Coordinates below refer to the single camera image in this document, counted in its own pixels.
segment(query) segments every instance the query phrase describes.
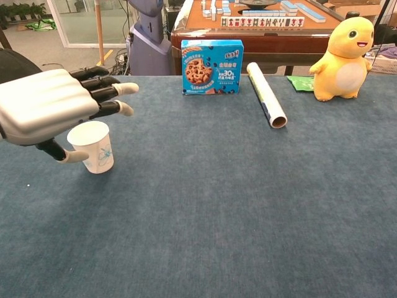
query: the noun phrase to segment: cookie box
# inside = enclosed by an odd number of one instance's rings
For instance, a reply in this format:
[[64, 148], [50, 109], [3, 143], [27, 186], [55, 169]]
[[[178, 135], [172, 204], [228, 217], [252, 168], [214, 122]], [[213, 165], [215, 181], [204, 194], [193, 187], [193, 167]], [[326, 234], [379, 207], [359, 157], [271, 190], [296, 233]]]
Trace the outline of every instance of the cookie box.
[[241, 40], [183, 40], [183, 94], [237, 93], [243, 52]]

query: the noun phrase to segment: stuffed toy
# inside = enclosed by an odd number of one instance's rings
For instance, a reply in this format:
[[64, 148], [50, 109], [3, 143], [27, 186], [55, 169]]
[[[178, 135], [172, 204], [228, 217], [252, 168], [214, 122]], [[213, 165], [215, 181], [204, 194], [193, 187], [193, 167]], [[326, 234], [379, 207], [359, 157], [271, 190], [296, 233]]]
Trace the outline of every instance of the stuffed toy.
[[363, 17], [342, 21], [329, 37], [324, 56], [310, 68], [314, 74], [314, 96], [328, 101], [334, 96], [356, 98], [371, 70], [362, 57], [373, 43], [373, 25]]

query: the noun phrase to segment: plastic wrap roll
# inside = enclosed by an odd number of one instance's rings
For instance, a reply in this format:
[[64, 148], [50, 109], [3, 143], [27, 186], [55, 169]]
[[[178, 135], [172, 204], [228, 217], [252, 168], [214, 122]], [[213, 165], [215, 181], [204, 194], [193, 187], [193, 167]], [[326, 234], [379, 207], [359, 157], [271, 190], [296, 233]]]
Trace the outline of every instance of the plastic wrap roll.
[[270, 126], [274, 129], [284, 127], [285, 124], [287, 124], [287, 117], [258, 64], [255, 62], [248, 64], [247, 72], [265, 111], [265, 115], [269, 120]]

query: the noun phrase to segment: white robotic hand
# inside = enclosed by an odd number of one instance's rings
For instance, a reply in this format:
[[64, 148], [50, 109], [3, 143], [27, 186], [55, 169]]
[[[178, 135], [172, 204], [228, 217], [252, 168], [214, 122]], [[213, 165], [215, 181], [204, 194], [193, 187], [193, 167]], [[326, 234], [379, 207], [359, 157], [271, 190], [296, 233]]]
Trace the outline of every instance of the white robotic hand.
[[67, 72], [50, 70], [0, 84], [0, 139], [22, 146], [35, 145], [60, 163], [88, 158], [66, 151], [54, 140], [58, 134], [96, 117], [133, 109], [109, 99], [138, 92], [135, 83], [121, 83], [95, 66]]

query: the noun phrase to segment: white paper cup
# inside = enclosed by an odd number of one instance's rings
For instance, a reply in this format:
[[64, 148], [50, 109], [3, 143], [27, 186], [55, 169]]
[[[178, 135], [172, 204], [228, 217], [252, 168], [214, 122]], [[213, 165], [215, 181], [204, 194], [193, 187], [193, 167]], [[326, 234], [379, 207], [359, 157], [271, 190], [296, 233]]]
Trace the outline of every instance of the white paper cup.
[[88, 171], [101, 174], [113, 167], [109, 127], [105, 123], [88, 121], [79, 124], [68, 133], [67, 139], [76, 151], [88, 153], [89, 158], [83, 161]]

